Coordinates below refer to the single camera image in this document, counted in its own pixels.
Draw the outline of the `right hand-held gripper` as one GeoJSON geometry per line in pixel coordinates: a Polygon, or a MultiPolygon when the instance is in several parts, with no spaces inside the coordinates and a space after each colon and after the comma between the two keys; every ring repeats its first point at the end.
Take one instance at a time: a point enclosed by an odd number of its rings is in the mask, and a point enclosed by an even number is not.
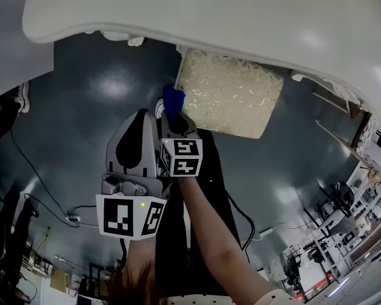
{"type": "Polygon", "coordinates": [[[161,114],[161,160],[171,177],[197,177],[203,160],[203,141],[197,133],[195,122],[181,112],[182,136],[171,131],[166,112],[161,114]]]}

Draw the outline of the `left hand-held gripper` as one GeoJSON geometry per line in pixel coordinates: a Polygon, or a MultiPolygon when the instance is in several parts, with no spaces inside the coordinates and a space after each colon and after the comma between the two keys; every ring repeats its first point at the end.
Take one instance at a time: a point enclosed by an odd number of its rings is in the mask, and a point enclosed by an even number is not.
{"type": "Polygon", "coordinates": [[[110,172],[96,195],[100,234],[126,240],[156,235],[171,186],[170,179],[148,178],[157,177],[158,152],[156,119],[147,109],[115,131],[106,149],[110,172]]]}

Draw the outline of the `blue cloth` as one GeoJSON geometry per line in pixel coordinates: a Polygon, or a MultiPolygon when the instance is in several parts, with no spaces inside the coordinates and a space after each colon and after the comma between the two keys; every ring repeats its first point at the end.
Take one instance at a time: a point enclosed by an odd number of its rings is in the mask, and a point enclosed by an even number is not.
{"type": "Polygon", "coordinates": [[[170,121],[173,121],[176,115],[182,112],[184,100],[185,93],[183,91],[177,90],[172,86],[165,86],[163,88],[164,111],[170,121]]]}

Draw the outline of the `gold patterned cushioned stool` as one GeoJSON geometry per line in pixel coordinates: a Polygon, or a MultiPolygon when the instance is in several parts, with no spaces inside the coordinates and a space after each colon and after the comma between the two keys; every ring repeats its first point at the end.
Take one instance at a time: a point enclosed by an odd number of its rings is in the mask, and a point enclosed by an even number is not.
{"type": "Polygon", "coordinates": [[[182,110],[198,128],[259,139],[283,83],[258,63],[189,48],[175,87],[184,92],[182,110]]]}

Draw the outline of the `person's right forearm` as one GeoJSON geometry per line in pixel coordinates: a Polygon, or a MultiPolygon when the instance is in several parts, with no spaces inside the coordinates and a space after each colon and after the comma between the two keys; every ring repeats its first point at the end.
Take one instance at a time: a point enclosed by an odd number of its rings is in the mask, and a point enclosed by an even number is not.
{"type": "Polygon", "coordinates": [[[250,266],[224,221],[194,177],[180,177],[180,190],[190,223],[210,274],[237,305],[254,305],[275,286],[250,266]]]}

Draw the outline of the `person's left forearm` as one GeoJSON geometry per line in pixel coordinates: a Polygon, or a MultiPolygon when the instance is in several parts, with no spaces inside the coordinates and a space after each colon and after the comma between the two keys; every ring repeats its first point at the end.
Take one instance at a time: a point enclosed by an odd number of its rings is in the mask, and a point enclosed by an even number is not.
{"type": "Polygon", "coordinates": [[[142,268],[155,261],[156,238],[131,240],[128,248],[126,265],[130,268],[142,268]]]}

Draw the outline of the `white dressing table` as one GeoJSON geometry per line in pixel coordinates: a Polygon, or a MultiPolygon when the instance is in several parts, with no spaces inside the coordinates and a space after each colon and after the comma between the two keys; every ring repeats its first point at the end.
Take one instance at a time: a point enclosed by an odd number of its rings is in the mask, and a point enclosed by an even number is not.
{"type": "Polygon", "coordinates": [[[26,0],[22,29],[35,43],[122,32],[302,71],[381,122],[381,0],[26,0]]]}

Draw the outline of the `person's black trousers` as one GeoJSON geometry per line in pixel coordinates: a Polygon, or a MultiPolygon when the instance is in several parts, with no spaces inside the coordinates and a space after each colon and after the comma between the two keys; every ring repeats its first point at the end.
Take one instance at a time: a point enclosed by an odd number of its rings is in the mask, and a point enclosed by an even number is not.
{"type": "MultiPolygon", "coordinates": [[[[213,135],[201,129],[198,134],[203,140],[203,162],[197,182],[236,241],[240,242],[213,135]]],[[[170,198],[156,235],[155,274],[156,282],[166,297],[227,295],[206,268],[193,231],[190,232],[190,248],[187,247],[184,200],[176,180],[170,187],[170,198]]]]}

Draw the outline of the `black office chair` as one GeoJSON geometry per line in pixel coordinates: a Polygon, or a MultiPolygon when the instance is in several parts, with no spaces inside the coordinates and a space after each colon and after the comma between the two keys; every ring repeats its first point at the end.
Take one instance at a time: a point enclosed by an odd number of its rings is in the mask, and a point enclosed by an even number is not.
{"type": "Polygon", "coordinates": [[[359,236],[360,229],[351,210],[354,204],[352,189],[344,182],[332,184],[330,192],[321,186],[319,189],[327,197],[327,200],[322,205],[318,203],[315,209],[322,223],[319,224],[308,209],[304,208],[305,214],[315,225],[314,231],[320,232],[323,238],[331,238],[335,235],[346,236],[350,233],[353,237],[359,236]]]}

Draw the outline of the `dark-seat wooden stool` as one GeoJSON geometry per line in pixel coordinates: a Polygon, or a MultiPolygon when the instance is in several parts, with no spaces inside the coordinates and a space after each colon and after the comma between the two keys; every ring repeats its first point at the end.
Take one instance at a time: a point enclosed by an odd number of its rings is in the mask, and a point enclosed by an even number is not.
{"type": "Polygon", "coordinates": [[[360,108],[360,106],[349,100],[339,97],[336,93],[332,93],[330,90],[322,88],[319,85],[313,89],[312,94],[327,104],[337,108],[339,111],[347,114],[352,119],[355,119],[358,116],[364,114],[364,111],[362,108],[360,108]]]}

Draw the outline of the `wooden chair with patterned cushion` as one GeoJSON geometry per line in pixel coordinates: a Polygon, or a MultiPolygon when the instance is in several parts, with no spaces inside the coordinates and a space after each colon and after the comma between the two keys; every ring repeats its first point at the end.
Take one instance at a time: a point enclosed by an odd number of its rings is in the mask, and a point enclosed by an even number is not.
{"type": "Polygon", "coordinates": [[[343,145],[367,170],[370,182],[381,181],[381,134],[378,131],[378,120],[374,115],[364,117],[351,143],[346,142],[337,133],[327,129],[320,120],[315,120],[318,127],[343,145]]]}

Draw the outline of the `person's polka-dot shirt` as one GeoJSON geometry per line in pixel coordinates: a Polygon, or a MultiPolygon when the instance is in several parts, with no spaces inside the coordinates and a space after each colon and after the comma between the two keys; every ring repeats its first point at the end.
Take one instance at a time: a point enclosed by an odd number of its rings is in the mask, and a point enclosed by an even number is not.
{"type": "MultiPolygon", "coordinates": [[[[222,295],[184,295],[169,297],[169,305],[236,305],[229,296],[222,295]]],[[[304,305],[299,300],[287,294],[284,290],[276,289],[265,294],[254,305],[304,305]]]]}

